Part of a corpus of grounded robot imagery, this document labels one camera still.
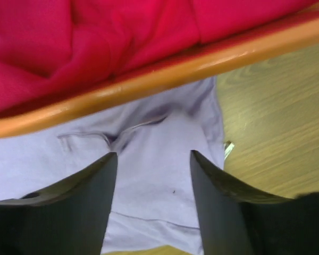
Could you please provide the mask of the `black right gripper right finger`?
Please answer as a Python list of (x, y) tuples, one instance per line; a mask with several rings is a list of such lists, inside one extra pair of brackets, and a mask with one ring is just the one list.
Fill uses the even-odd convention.
[(262, 191), (196, 150), (190, 171), (205, 254), (319, 254), (319, 192)]

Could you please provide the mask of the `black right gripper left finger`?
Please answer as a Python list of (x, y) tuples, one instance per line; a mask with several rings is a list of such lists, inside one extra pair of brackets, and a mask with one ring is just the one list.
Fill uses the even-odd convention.
[(0, 254), (100, 254), (117, 155), (20, 199), (0, 201)]

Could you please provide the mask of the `lavender t shirt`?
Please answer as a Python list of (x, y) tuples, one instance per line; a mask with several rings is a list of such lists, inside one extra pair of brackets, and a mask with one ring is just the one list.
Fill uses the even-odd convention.
[(214, 77), (40, 132), (0, 139), (0, 200), (20, 198), (118, 155), (102, 253), (170, 245), (203, 254), (190, 152), (224, 166)]

